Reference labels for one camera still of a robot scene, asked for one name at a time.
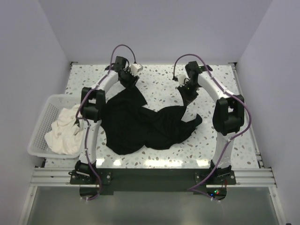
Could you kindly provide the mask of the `black t shirt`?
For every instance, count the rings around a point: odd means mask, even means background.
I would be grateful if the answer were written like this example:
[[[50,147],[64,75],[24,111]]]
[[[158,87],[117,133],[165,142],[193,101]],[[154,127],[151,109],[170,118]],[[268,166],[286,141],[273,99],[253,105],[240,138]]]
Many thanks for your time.
[[[128,155],[142,147],[167,150],[188,139],[203,121],[200,115],[182,121],[186,106],[168,106],[156,112],[145,108],[146,104],[135,87],[121,91],[104,106],[101,127],[106,134],[106,145],[114,153]]]

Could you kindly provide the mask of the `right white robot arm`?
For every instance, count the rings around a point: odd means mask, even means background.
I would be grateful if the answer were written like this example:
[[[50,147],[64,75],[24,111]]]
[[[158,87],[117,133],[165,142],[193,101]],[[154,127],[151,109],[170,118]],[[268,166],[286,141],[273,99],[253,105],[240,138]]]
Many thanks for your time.
[[[199,66],[196,61],[185,66],[186,74],[173,75],[185,106],[194,101],[197,90],[203,88],[215,103],[212,124],[217,132],[216,150],[210,162],[210,172],[200,182],[220,184],[231,172],[231,155],[235,136],[244,125],[244,97],[234,95],[220,84],[209,66]]]

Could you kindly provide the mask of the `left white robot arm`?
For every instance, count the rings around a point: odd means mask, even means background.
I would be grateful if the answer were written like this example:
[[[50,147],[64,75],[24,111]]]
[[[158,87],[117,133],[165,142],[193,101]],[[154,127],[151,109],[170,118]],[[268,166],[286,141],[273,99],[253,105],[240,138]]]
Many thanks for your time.
[[[142,70],[143,66],[136,61],[130,64],[126,58],[117,56],[94,85],[82,89],[81,103],[75,116],[78,121],[82,121],[84,134],[73,179],[79,177],[87,184],[102,185],[101,177],[96,172],[96,145],[102,122],[101,113],[106,105],[106,93],[117,82],[126,89],[134,88]]]

